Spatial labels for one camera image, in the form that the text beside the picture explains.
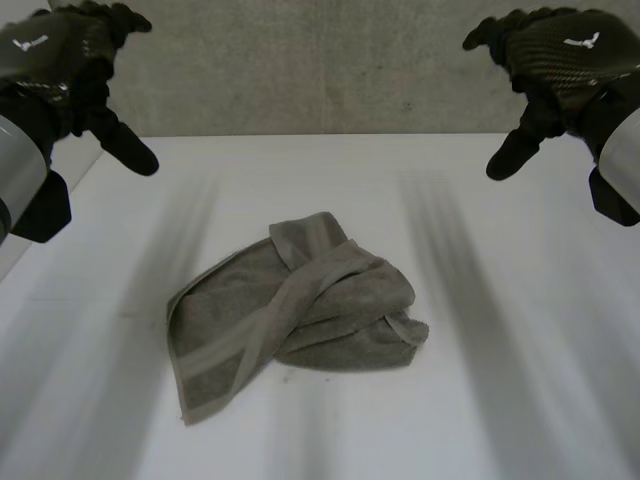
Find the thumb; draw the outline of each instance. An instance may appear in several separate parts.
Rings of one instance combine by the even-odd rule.
[[[543,103],[529,103],[520,118],[520,126],[512,130],[500,149],[487,164],[487,176],[505,180],[527,163],[538,151],[545,138],[565,132],[562,121]]]
[[[87,111],[86,128],[95,135],[100,146],[129,170],[150,176],[158,170],[158,159],[135,133],[107,107]]]

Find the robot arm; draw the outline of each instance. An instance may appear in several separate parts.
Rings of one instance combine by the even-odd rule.
[[[71,220],[67,186],[51,167],[53,144],[91,131],[141,175],[155,155],[106,106],[113,61],[127,36],[151,24],[122,4],[85,2],[0,30],[0,243],[9,234],[46,242]]]
[[[640,110],[636,110],[609,137],[589,178],[596,210],[625,226],[640,221],[639,160]]]
[[[0,115],[0,242],[19,223],[49,173],[49,162],[35,142]],[[63,203],[56,211],[65,210],[67,198],[59,198]]]

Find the crumpled towel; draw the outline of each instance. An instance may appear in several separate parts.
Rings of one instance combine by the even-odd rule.
[[[411,363],[429,327],[386,260],[348,240],[330,213],[271,225],[270,237],[196,278],[169,304],[183,420],[226,406],[272,358],[367,371]]]

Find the white logo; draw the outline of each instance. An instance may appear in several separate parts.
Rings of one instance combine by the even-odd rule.
[[[579,40],[571,40],[570,38],[567,38],[564,41],[564,43],[566,43],[567,45],[573,45],[574,47],[587,47],[589,50],[591,50],[593,47],[596,46],[596,42],[598,41],[599,38],[600,38],[600,32],[596,32],[593,34],[593,38],[591,40],[579,41]]]
[[[18,47],[20,50],[22,50],[23,52],[26,52],[27,50],[29,50],[31,47],[37,47],[38,45],[40,45],[41,43],[46,42],[47,40],[49,40],[49,37],[47,37],[46,35],[41,36],[40,38],[34,40],[33,42],[24,42],[24,43],[20,43],[17,40],[13,41],[13,44]]]

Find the finger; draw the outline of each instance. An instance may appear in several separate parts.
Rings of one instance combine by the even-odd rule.
[[[152,28],[151,22],[121,3],[108,7],[95,2],[84,2],[80,5],[80,9],[85,15],[102,18],[105,21],[116,48],[124,46],[130,33],[150,32]]]
[[[31,15],[31,18],[42,17],[43,15],[50,15],[50,14],[51,12],[49,10],[41,8],[40,10],[36,10],[35,12],[33,12],[33,14]]]
[[[507,135],[500,149],[487,164],[487,176],[505,180],[520,170],[540,150],[545,138],[564,133],[562,120],[543,100],[527,105],[520,126]]]
[[[566,8],[566,7],[556,8],[556,9],[540,8],[538,10],[534,10],[533,12],[531,12],[527,16],[527,18],[522,22],[519,29],[526,28],[531,24],[538,22],[540,20],[546,20],[548,18],[558,17],[561,15],[570,15],[577,12],[578,10],[576,10],[575,8]]]
[[[506,32],[518,30],[522,23],[531,17],[531,13],[526,13],[519,8],[511,10],[506,17],[500,19],[502,29]]]
[[[495,17],[485,18],[480,25],[474,28],[467,38],[465,38],[464,43],[462,44],[462,48],[465,50],[473,50],[478,48],[480,45],[488,45],[489,42],[489,31],[492,28],[495,28],[495,25],[498,21]]]
[[[591,9],[591,10],[588,10],[588,11],[602,13],[602,10],[596,10],[596,9]],[[578,13],[578,9],[569,8],[569,7],[561,7],[561,8],[556,8],[553,11],[553,14],[555,16],[558,16],[558,15],[569,15],[569,14],[572,14],[572,13]]]
[[[87,128],[100,146],[129,170],[144,176],[158,170],[154,153],[107,107],[96,107],[87,112]]]
[[[80,10],[75,5],[65,5],[64,7],[57,7],[54,9],[55,13],[78,13],[82,14],[82,10]]]
[[[505,180],[520,170],[540,150],[540,142],[529,137],[520,128],[507,135],[506,140],[489,163],[487,176],[492,180]]]
[[[114,16],[121,18],[121,20],[127,24],[129,31],[132,33],[147,33],[153,28],[153,25],[151,25],[149,20],[141,14],[132,11],[128,6],[123,5],[122,3],[114,3],[111,6],[111,10]]]

